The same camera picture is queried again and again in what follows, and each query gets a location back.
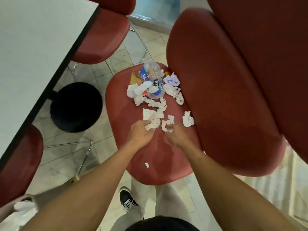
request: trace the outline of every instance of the white table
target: white table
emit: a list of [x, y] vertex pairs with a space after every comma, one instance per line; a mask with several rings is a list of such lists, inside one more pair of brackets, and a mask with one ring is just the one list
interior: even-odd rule
[[98, 13], [87, 0], [0, 0], [0, 171]]

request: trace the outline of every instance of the shoe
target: shoe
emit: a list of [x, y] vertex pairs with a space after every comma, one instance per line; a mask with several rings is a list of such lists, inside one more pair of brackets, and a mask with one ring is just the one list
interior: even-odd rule
[[139, 206], [134, 200], [131, 191], [125, 186], [120, 188], [120, 202], [127, 213], [131, 208]]

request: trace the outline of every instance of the beige pants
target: beige pants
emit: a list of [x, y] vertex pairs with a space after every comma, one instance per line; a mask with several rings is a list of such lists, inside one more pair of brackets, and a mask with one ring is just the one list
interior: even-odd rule
[[[156, 186], [155, 216], [175, 217], [191, 223], [190, 213], [171, 184]], [[143, 219], [145, 204], [148, 200], [146, 186], [132, 179], [132, 196], [139, 206], [119, 217], [110, 231], [124, 231], [132, 224]]]

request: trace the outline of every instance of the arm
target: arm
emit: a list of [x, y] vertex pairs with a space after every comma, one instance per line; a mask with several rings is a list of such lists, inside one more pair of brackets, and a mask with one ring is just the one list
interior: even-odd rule
[[151, 121], [132, 125], [126, 144], [49, 202], [22, 231], [96, 231], [134, 154], [152, 139]]
[[185, 127], [172, 124], [169, 142], [179, 147], [195, 173], [203, 196], [223, 231], [297, 229], [256, 190], [204, 154], [189, 139]]

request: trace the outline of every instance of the forearm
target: forearm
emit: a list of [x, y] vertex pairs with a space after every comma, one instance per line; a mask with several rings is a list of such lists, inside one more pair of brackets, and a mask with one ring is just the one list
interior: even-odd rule
[[49, 202], [22, 231], [96, 231], [136, 149], [127, 143]]
[[257, 191], [200, 151], [192, 142], [183, 144], [181, 149], [223, 231], [297, 230]]

